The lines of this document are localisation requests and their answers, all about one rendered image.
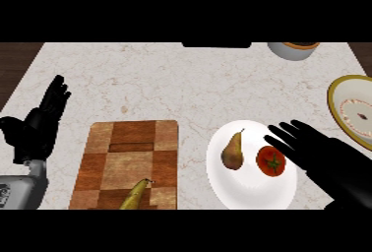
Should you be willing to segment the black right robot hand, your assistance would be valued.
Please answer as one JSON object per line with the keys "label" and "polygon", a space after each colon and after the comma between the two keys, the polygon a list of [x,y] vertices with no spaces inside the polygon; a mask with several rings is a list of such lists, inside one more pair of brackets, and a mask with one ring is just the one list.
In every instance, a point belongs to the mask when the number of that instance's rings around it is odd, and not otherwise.
{"label": "black right robot hand", "polygon": [[372,211],[372,159],[298,120],[267,128],[264,141],[332,197],[325,209]]}

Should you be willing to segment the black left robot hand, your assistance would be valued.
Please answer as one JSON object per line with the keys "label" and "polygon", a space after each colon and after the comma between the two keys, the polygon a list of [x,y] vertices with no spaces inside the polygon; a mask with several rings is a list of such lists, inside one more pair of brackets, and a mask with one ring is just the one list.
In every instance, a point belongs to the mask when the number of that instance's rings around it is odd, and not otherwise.
{"label": "black left robot hand", "polygon": [[56,75],[41,100],[24,120],[5,116],[0,118],[0,131],[5,141],[15,149],[13,163],[46,160],[52,154],[59,120],[71,92],[64,77]]}

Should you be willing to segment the red tomato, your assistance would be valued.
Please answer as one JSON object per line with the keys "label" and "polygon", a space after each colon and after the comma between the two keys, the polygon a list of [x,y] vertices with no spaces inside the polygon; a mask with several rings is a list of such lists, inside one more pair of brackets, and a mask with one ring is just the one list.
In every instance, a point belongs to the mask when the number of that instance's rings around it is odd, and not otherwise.
{"label": "red tomato", "polygon": [[279,176],[285,171],[285,156],[272,146],[264,146],[258,150],[256,163],[261,172],[270,177]]}

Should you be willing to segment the yellow rimmed white bowl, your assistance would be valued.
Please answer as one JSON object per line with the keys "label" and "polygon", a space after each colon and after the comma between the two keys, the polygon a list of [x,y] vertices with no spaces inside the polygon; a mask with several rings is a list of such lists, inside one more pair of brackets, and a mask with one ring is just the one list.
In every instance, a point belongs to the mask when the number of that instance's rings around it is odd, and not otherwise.
{"label": "yellow rimmed white bowl", "polygon": [[335,79],[326,91],[326,104],[341,130],[372,151],[372,78],[347,75]]}

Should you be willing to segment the white plate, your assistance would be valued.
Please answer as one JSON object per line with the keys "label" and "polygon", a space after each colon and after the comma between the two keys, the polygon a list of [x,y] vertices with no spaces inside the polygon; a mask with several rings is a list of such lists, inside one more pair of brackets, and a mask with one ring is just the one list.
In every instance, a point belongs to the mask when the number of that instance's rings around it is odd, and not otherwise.
{"label": "white plate", "polygon": [[[235,133],[241,133],[242,166],[227,169],[222,153]],[[256,157],[267,146],[263,137],[267,126],[250,120],[227,123],[216,132],[207,150],[207,173],[219,199],[229,209],[287,209],[297,191],[297,165],[285,159],[279,176],[269,176],[258,168]]]}

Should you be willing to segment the brown green pear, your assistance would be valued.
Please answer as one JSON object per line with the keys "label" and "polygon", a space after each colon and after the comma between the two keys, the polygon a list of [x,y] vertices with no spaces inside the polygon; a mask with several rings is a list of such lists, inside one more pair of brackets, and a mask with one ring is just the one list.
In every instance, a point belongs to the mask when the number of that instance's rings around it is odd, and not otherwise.
{"label": "brown green pear", "polygon": [[232,135],[230,141],[222,152],[222,162],[225,167],[232,170],[238,170],[242,166],[241,132]]}

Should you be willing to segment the checkered wooden cutting board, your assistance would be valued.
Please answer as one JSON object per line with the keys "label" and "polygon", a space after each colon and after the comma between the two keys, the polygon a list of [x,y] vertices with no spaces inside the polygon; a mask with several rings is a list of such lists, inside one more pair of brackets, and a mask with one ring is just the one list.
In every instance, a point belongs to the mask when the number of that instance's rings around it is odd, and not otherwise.
{"label": "checkered wooden cutting board", "polygon": [[140,180],[139,207],[177,208],[177,143],[174,120],[96,122],[90,126],[70,201],[72,209],[117,209]]}

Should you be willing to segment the yellow banana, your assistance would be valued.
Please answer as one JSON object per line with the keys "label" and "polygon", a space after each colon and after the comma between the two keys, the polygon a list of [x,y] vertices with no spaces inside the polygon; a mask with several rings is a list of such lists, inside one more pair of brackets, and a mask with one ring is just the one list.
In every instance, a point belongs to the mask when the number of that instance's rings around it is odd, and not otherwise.
{"label": "yellow banana", "polygon": [[149,207],[151,185],[154,181],[148,178],[142,179],[134,185],[126,200],[121,204],[121,210],[137,210]]}

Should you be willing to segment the grey pot with orange rim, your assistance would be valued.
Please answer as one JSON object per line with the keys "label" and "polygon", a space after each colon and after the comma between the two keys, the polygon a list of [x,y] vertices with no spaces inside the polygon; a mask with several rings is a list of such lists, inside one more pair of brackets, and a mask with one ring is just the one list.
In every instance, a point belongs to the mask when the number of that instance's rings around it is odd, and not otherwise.
{"label": "grey pot with orange rim", "polygon": [[318,42],[269,42],[267,46],[272,52],[284,59],[301,61],[310,57],[316,48]]}

